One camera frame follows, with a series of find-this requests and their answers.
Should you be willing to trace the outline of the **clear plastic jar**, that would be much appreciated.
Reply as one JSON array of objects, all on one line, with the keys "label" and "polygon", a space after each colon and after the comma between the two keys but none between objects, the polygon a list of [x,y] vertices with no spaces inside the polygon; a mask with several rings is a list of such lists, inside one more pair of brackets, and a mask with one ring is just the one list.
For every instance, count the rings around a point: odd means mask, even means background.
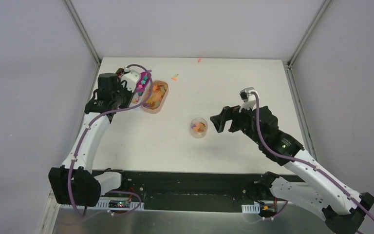
[{"label": "clear plastic jar", "polygon": [[208,123],[201,117],[194,118],[190,123],[190,134],[195,138],[203,138],[206,136]]}]

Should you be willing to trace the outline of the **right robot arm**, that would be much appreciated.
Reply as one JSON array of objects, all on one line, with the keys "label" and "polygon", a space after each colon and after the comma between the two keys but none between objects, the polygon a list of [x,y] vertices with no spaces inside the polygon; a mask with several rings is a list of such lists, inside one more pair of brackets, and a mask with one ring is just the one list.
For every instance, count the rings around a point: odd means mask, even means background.
[{"label": "right robot arm", "polygon": [[257,194],[268,200],[271,197],[292,202],[313,213],[325,222],[335,234],[355,234],[366,213],[374,204],[370,193],[359,193],[343,184],[325,170],[303,145],[278,127],[278,118],[268,106],[241,110],[239,106],[226,106],[210,117],[218,133],[231,121],[229,132],[241,131],[259,146],[267,158],[292,171],[307,183],[295,185],[282,176],[266,172],[257,183]]}]

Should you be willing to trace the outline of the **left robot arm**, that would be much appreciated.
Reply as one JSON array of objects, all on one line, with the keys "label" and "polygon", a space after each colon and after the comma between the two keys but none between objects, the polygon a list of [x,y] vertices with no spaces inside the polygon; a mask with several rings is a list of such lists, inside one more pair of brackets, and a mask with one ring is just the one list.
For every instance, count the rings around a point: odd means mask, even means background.
[{"label": "left robot arm", "polygon": [[94,207],[109,191],[124,197],[128,182],[118,172],[93,175],[93,163],[101,139],[109,128],[115,111],[127,108],[135,82],[126,75],[103,73],[97,88],[85,105],[84,121],[78,137],[60,167],[49,171],[49,181],[58,204]]}]

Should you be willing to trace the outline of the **magenta plastic scoop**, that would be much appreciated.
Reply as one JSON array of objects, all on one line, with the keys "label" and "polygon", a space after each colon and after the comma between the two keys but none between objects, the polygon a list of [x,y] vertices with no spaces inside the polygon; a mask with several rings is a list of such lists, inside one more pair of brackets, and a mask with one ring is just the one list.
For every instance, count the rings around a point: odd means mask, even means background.
[{"label": "magenta plastic scoop", "polygon": [[147,72],[141,72],[140,73],[140,79],[136,85],[136,93],[141,96],[145,91],[148,90],[150,86],[150,81],[148,78],[148,73]]}]

